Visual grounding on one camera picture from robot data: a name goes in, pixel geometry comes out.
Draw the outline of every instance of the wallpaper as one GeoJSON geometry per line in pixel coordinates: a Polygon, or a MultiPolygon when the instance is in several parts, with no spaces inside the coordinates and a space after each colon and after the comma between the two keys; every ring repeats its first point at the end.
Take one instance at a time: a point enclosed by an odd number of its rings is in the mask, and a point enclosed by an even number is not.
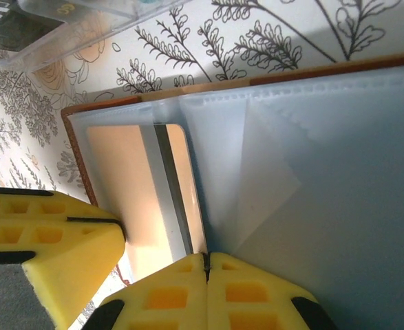
{"type": "Polygon", "coordinates": [[[64,107],[401,52],[404,0],[193,0],[33,74],[0,71],[0,186],[87,200],[64,107]]]}

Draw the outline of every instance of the yellow foam clamp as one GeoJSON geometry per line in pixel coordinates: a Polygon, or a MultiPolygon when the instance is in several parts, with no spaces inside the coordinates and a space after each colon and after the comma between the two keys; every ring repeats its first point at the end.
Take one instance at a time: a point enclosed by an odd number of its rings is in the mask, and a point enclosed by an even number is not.
{"type": "Polygon", "coordinates": [[[102,329],[206,330],[203,255],[189,255],[107,297],[83,327],[102,329]]]}
{"type": "Polygon", "coordinates": [[[110,296],[83,328],[100,329],[337,330],[305,289],[222,253],[188,256],[110,296]]]}
{"type": "Polygon", "coordinates": [[[52,322],[65,330],[123,255],[123,231],[109,213],[73,197],[18,193],[0,190],[0,265],[21,264],[52,322]]]}

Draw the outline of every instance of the clear plastic container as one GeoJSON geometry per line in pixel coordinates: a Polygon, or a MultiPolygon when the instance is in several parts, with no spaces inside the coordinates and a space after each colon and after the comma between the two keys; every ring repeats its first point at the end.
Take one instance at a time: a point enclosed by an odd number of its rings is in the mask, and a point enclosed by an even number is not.
{"type": "Polygon", "coordinates": [[[0,69],[33,72],[190,0],[0,0],[0,69]]]}

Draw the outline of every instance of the plastic box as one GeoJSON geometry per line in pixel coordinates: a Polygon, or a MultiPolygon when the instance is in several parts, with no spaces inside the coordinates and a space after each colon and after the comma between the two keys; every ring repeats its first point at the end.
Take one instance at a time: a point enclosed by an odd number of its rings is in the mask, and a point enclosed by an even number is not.
{"type": "Polygon", "coordinates": [[[0,69],[33,72],[190,0],[0,0],[0,69]]]}

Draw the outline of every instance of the floral wallpaper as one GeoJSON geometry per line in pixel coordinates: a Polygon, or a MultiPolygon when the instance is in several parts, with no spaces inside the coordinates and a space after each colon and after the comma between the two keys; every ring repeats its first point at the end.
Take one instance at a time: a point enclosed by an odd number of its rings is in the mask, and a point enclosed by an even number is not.
{"type": "MultiPolygon", "coordinates": [[[[90,17],[74,37],[100,29],[90,17]]],[[[404,0],[192,0],[37,72],[0,71],[0,186],[87,200],[70,105],[400,52],[404,0]]]]}

